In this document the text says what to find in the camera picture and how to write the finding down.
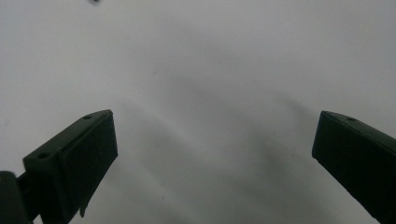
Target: screw hole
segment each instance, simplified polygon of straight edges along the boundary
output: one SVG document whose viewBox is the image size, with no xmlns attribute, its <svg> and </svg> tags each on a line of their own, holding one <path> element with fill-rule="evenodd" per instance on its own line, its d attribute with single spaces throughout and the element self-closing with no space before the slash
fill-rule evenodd
<svg viewBox="0 0 396 224">
<path fill-rule="evenodd" d="M 43 159 L 48 158 L 49 156 L 50 156 L 50 154 L 49 154 L 48 152 L 44 152 L 44 153 L 39 154 L 37 157 L 38 157 L 40 160 L 43 160 Z"/>
</svg>

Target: dark object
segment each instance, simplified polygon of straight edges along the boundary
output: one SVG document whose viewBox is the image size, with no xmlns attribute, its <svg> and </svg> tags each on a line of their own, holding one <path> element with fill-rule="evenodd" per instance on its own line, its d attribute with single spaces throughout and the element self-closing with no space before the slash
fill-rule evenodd
<svg viewBox="0 0 396 224">
<path fill-rule="evenodd" d="M 396 223 L 395 139 L 323 111 L 312 156 L 380 223 Z"/>
<path fill-rule="evenodd" d="M 84 215 L 92 195 L 117 158 L 113 113 L 87 115 L 23 159 L 26 172 L 0 172 L 0 223 L 69 223 Z"/>
</svg>

